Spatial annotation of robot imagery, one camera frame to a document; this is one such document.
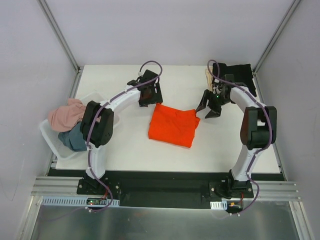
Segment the orange t shirt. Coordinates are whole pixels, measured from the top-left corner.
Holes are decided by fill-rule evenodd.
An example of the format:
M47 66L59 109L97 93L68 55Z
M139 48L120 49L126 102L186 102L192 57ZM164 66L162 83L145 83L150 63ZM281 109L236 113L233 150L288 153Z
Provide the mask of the orange t shirt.
M199 123L195 109L179 110L157 103L149 124L148 138L190 148Z

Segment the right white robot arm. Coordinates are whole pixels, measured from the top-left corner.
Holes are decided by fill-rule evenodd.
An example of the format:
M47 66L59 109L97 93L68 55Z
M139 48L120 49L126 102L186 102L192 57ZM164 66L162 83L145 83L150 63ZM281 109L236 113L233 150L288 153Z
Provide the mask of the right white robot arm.
M226 179L214 191L230 199L251 187L252 170L264 150L272 145L277 136L277 109L260 103L242 82L235 82L232 74L226 74L219 82L212 83L212 89L203 92L197 112L209 108L205 116L218 118L222 107L228 103L237 105L243 112L240 128L242 148Z

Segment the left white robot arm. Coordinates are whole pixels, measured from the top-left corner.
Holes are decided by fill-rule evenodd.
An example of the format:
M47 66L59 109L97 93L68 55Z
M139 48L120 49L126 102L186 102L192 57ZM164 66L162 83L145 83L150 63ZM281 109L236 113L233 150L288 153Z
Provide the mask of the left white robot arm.
M110 100L87 104L80 131L88 150L86 174L92 178L88 183L90 191L96 195L105 191L106 183L101 178L106 173L106 144L112 138L115 117L132 104L148 107L162 102L160 76L147 69Z

